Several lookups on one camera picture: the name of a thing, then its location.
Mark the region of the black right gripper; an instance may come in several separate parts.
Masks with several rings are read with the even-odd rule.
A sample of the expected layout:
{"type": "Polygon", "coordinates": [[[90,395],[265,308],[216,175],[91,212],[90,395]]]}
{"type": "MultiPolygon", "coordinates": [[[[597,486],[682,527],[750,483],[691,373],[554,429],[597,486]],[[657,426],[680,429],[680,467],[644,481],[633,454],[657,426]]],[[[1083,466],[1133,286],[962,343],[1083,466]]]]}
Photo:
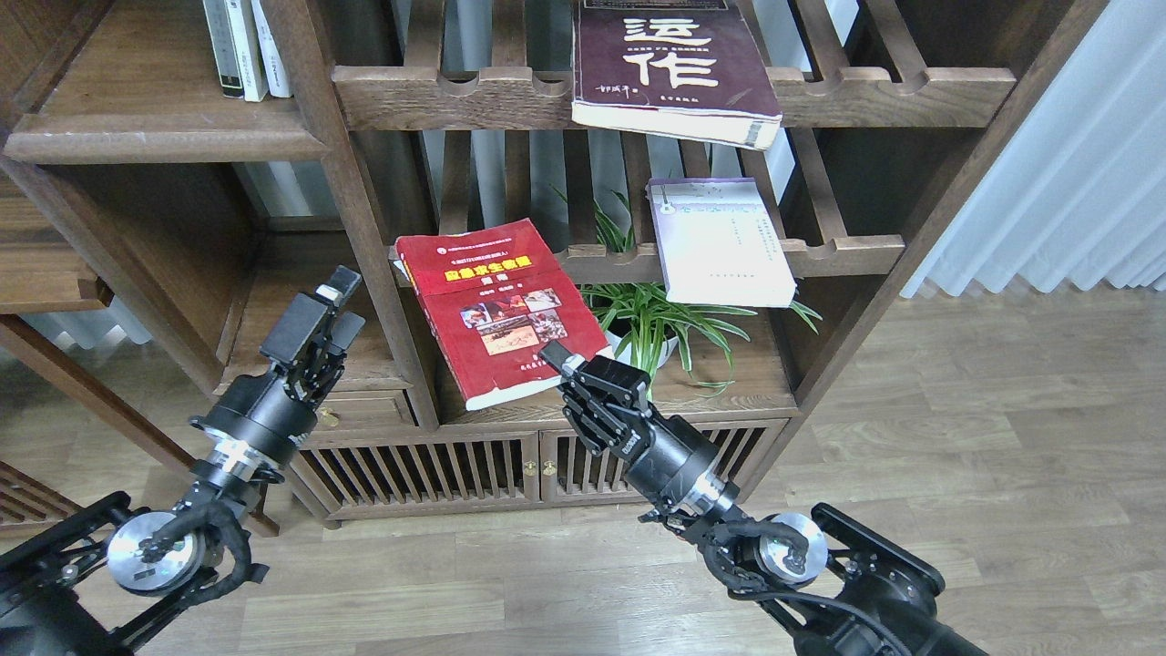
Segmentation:
{"type": "Polygon", "coordinates": [[[647,398],[647,374],[632,366],[570,352],[560,341],[538,357],[562,376],[567,419],[595,456],[613,454],[626,481],[649,501],[641,522],[742,519],[740,489],[712,472],[716,445],[682,416],[663,418],[647,398]]]}

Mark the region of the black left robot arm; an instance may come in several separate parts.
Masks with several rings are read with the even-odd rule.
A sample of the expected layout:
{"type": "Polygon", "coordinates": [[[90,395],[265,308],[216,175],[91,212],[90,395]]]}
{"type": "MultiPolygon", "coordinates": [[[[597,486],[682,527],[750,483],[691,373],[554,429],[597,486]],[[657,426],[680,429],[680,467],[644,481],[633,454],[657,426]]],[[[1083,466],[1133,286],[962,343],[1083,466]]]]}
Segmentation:
{"type": "Polygon", "coordinates": [[[365,323],[344,311],[359,285],[361,274],[340,266],[297,294],[260,347],[271,368],[236,378],[208,415],[194,416],[215,447],[171,510],[132,509],[117,491],[3,555],[5,655],[132,655],[183,611],[262,581],[267,566],[251,557],[244,519],[266,485],[283,480],[344,373],[365,323]],[[153,606],[106,630],[75,593],[100,567],[153,606]]]}

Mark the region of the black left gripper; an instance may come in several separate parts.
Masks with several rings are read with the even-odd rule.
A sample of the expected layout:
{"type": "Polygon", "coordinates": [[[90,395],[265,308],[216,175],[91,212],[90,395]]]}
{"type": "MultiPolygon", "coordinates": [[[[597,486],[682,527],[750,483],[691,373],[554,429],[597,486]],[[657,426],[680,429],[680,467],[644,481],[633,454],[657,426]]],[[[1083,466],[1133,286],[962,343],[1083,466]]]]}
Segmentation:
{"type": "Polygon", "coordinates": [[[189,423],[218,440],[233,437],[283,468],[317,424],[316,410],[343,374],[343,354],[365,319],[339,313],[361,287],[361,274],[338,266],[316,296],[295,296],[271,329],[260,354],[271,360],[261,376],[239,376],[208,415],[189,423]]]}

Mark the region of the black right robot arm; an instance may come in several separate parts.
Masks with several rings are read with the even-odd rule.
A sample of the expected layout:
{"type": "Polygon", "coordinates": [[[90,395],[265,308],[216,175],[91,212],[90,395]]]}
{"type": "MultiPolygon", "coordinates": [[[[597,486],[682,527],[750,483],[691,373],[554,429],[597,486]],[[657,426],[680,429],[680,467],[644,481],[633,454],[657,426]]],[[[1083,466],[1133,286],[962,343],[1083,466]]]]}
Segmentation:
{"type": "Polygon", "coordinates": [[[682,416],[662,416],[632,366],[541,350],[559,372],[566,419],[595,456],[614,456],[656,522],[696,546],[733,600],[753,601],[799,655],[978,655],[937,621],[944,577],[844,512],[821,503],[751,519],[715,474],[717,447],[682,416]]]}

